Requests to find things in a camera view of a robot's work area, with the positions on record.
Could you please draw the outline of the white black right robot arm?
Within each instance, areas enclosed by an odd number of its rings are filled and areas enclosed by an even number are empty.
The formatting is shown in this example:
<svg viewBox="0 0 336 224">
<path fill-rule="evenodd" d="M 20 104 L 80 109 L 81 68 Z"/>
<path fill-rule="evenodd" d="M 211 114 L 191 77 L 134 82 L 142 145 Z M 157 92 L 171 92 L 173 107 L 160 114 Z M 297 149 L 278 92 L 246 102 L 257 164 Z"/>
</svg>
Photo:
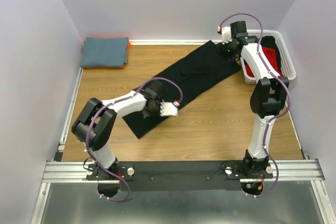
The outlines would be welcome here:
<svg viewBox="0 0 336 224">
<path fill-rule="evenodd" d="M 268 147 L 275 120 L 280 117 L 288 96 L 289 80 L 282 77 L 265 56 L 261 37 L 251 36 L 244 21 L 228 27 L 219 25 L 222 41 L 217 46 L 232 58 L 246 62 L 256 80 L 250 97 L 250 108 L 255 115 L 250 145 L 242 161 L 226 164 L 225 172 L 232 178 L 257 178 L 269 172 Z"/>
</svg>

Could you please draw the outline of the black t-shirt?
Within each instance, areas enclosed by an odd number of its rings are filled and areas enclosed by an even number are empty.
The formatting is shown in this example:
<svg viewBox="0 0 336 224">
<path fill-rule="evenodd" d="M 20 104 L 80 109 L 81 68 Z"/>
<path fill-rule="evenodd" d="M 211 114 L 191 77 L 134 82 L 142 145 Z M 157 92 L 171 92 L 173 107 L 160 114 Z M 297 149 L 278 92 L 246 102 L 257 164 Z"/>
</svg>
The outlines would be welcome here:
<svg viewBox="0 0 336 224">
<path fill-rule="evenodd" d="M 218 51 L 215 43 L 209 40 L 184 58 L 158 73 L 155 77 L 169 79 L 181 88 L 183 92 L 183 100 L 179 106 L 179 109 L 181 109 L 200 94 L 239 70 L 240 65 L 234 60 L 225 59 L 224 55 Z M 163 100 L 178 100 L 180 97 L 178 89 L 171 83 L 166 81 L 163 81 L 163 83 L 166 86 Z M 145 136 L 146 133 L 167 118 L 161 116 L 145 118 L 141 112 L 135 112 L 123 117 L 128 127 L 138 139 Z"/>
</svg>

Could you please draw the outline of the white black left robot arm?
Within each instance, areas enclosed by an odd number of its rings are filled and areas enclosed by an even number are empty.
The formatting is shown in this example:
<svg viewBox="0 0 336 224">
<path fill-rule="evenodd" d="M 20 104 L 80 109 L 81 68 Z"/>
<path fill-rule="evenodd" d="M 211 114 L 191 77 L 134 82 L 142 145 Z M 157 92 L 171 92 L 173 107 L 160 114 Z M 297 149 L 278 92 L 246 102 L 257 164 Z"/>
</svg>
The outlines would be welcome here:
<svg viewBox="0 0 336 224">
<path fill-rule="evenodd" d="M 72 134 L 85 145 L 89 156 L 99 168 L 108 173 L 119 173 L 118 159 L 109 147 L 109 138 L 116 119 L 139 114 L 141 119 L 162 116 L 163 94 L 166 87 L 161 80 L 152 80 L 143 88 L 121 97 L 100 101 L 91 98 L 71 127 Z"/>
</svg>

